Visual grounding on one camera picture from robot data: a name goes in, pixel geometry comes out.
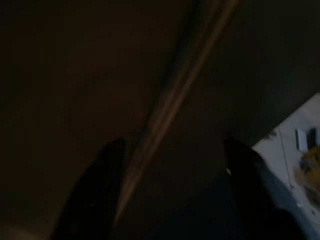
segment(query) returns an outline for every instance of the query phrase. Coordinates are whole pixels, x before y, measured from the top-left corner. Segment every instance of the white tile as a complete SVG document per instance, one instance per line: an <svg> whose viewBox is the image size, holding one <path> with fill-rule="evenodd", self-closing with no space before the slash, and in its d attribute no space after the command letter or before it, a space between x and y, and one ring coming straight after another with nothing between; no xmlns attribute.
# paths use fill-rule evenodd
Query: white tile
<svg viewBox="0 0 320 240"><path fill-rule="evenodd" d="M262 156L269 169L289 188L287 165L279 129L275 128L274 132L276 136L271 136L270 139L262 139L253 149Z"/></svg>
<svg viewBox="0 0 320 240"><path fill-rule="evenodd" d="M292 140L296 140L297 128L308 131L312 127L320 127L320 94L318 93L279 125L281 134Z"/></svg>
<svg viewBox="0 0 320 240"><path fill-rule="evenodd" d="M300 153L297 150L296 142L295 140L292 140L291 138L281 134L282 136L282 142L283 142L283 150L284 155L288 167L289 172L289 179L291 186L291 193L292 196L295 198L297 203L300 205L302 211L307 216L307 218L315 223L320 225L320 211L318 211L315 207L313 207L306 197L304 190L301 188L300 185L297 184L295 175L294 175L294 168L296 168L299 164L299 159L302 156L302 153Z"/></svg>

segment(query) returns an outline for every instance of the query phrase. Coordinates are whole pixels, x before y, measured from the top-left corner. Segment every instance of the white floor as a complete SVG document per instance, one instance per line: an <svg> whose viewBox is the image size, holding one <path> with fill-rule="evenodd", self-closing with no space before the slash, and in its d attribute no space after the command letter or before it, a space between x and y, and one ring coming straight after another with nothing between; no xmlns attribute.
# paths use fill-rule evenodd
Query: white floor
<svg viewBox="0 0 320 240"><path fill-rule="evenodd" d="M320 235L320 211L310 205L293 174L293 168L302 155L297 150L295 129L307 131L312 127L320 128L319 93L276 127L274 134L262 139L253 148L264 158L271 171L288 187Z"/></svg>

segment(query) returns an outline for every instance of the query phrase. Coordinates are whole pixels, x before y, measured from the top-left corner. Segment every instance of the floor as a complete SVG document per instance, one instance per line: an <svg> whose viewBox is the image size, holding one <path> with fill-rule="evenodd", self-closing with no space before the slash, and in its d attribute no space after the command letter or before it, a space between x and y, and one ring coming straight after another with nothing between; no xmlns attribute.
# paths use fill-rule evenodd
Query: floor
<svg viewBox="0 0 320 240"><path fill-rule="evenodd" d="M303 190L296 183L293 173L293 168L298 164L302 155L296 147L295 129L308 130L311 127L320 127L319 93L253 148L261 154L271 171L290 189L297 204L320 235L320 211L311 206Z"/></svg>

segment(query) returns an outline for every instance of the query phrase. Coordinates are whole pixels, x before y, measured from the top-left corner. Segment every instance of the small object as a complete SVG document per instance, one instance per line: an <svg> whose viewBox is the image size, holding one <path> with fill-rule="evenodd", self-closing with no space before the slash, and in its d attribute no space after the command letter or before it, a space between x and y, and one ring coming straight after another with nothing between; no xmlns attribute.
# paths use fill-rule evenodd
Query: small object
<svg viewBox="0 0 320 240"><path fill-rule="evenodd" d="M302 153L307 153L308 152L308 138L307 138L307 133L300 130L296 129L295 130L295 141L296 141L296 149Z"/></svg>
<svg viewBox="0 0 320 240"><path fill-rule="evenodd" d="M295 130L296 148L302 152L307 153L316 146L320 146L320 128L311 128L305 132L301 129Z"/></svg>

